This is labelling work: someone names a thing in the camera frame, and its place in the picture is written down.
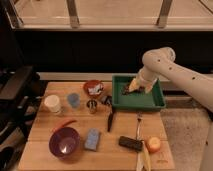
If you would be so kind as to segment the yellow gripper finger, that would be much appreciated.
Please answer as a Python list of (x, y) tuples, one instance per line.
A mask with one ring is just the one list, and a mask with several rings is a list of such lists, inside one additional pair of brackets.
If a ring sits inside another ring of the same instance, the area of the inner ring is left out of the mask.
[(133, 92), (133, 91), (137, 90), (138, 88), (139, 88), (139, 86), (138, 86), (138, 83), (137, 83), (137, 79), (134, 78), (134, 79), (131, 81), (131, 83), (129, 84), (128, 90), (129, 90), (130, 92)]
[(153, 88), (153, 85), (152, 84), (149, 84), (145, 87), (145, 93), (149, 93)]

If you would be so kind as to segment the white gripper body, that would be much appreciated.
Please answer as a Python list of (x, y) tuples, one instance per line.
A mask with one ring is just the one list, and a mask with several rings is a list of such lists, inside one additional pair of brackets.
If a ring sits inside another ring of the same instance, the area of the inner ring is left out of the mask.
[(155, 82), (157, 81), (157, 75), (146, 67), (143, 67), (137, 73), (136, 79), (137, 83), (140, 86), (148, 87), (153, 86), (155, 84)]

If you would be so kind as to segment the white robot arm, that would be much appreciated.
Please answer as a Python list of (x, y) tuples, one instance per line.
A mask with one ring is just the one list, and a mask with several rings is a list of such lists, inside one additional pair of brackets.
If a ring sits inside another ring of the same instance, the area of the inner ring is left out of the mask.
[[(213, 77), (175, 63), (176, 54), (170, 47), (149, 50), (142, 56), (143, 67), (131, 81), (128, 90), (143, 87), (150, 92), (160, 75), (170, 80), (213, 115)], [(213, 121), (210, 124), (199, 171), (213, 171)]]

